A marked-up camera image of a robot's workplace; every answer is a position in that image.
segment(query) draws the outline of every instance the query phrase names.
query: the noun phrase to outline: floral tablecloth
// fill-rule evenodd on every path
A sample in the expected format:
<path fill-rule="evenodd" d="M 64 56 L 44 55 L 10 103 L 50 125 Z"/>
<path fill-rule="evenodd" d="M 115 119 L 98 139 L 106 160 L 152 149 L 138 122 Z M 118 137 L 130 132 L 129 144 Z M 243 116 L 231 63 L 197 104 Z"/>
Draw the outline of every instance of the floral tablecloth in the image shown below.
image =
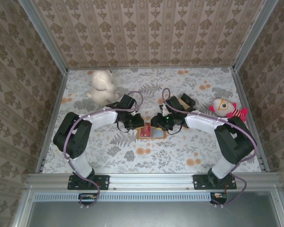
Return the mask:
<path fill-rule="evenodd" d="M 236 102 L 241 108 L 229 68 L 112 70 L 117 92 L 122 97 L 138 90 L 144 96 L 140 113 L 150 121 L 162 104 L 165 87 L 180 97 L 188 94 L 200 112 L 214 115 L 208 109 L 216 97 Z M 101 106 L 87 97 L 91 89 L 90 70 L 69 71 L 66 89 L 53 136 L 65 115 L 91 113 Z M 139 95 L 134 95 L 139 103 Z M 87 159 L 96 173 L 205 173 L 221 157 L 217 139 L 195 129 L 182 129 L 176 135 L 160 140 L 137 140 L 137 131 L 122 133 L 116 125 L 106 125 L 90 133 Z M 243 163 L 237 172 L 260 172 L 256 158 Z M 51 143 L 43 173 L 71 173 L 62 152 Z"/>

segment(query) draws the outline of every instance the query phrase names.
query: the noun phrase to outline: stuffed toy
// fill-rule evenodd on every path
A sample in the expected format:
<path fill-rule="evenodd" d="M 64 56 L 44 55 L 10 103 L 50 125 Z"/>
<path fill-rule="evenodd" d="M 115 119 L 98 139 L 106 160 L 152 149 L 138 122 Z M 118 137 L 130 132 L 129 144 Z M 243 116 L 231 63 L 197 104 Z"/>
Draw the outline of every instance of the stuffed toy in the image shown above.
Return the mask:
<path fill-rule="evenodd" d="M 115 102 L 120 97 L 115 93 L 117 86 L 112 83 L 113 74 L 111 70 L 96 70 L 90 75 L 94 88 L 87 93 L 95 103 L 105 106 Z"/>
<path fill-rule="evenodd" d="M 248 113 L 248 108 L 238 110 L 236 103 L 232 104 L 230 101 L 223 98 L 216 98 L 209 109 L 219 117 L 232 118 L 233 116 L 238 116 L 244 122 L 246 121 L 246 115 Z"/>

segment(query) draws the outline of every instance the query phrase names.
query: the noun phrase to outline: red card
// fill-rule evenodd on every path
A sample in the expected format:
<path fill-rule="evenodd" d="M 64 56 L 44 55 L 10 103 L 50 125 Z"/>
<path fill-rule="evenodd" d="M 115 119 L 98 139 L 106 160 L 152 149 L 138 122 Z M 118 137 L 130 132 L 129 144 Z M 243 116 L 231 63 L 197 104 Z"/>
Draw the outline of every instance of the red card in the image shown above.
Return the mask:
<path fill-rule="evenodd" d="M 140 129 L 140 137 L 150 137 L 151 136 L 151 124 L 145 123 L 144 127 Z"/>

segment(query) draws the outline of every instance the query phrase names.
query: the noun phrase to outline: beige damask wallpaper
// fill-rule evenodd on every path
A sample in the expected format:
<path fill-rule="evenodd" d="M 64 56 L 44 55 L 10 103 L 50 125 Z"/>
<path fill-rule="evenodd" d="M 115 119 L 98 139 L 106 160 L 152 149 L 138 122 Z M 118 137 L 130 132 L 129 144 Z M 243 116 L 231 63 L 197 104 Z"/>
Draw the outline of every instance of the beige damask wallpaper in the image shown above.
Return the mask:
<path fill-rule="evenodd" d="M 272 171 L 284 188 L 284 0 L 279 0 L 240 69 Z"/>
<path fill-rule="evenodd" d="M 232 65 L 264 0 L 32 0 L 69 68 Z"/>
<path fill-rule="evenodd" d="M 62 76 L 17 0 L 0 0 L 0 227 L 35 171 Z"/>

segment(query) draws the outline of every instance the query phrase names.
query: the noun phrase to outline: white stuffed animal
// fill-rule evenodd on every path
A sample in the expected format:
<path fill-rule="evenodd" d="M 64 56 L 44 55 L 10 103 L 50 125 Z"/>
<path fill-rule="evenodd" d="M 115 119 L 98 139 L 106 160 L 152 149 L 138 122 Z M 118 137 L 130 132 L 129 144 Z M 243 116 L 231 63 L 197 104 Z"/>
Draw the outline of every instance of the white stuffed animal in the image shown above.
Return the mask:
<path fill-rule="evenodd" d="M 112 83 L 113 74 L 111 70 L 96 70 L 90 75 L 94 88 L 87 96 L 99 105 L 107 105 L 109 102 L 115 102 L 120 97 L 117 86 Z"/>

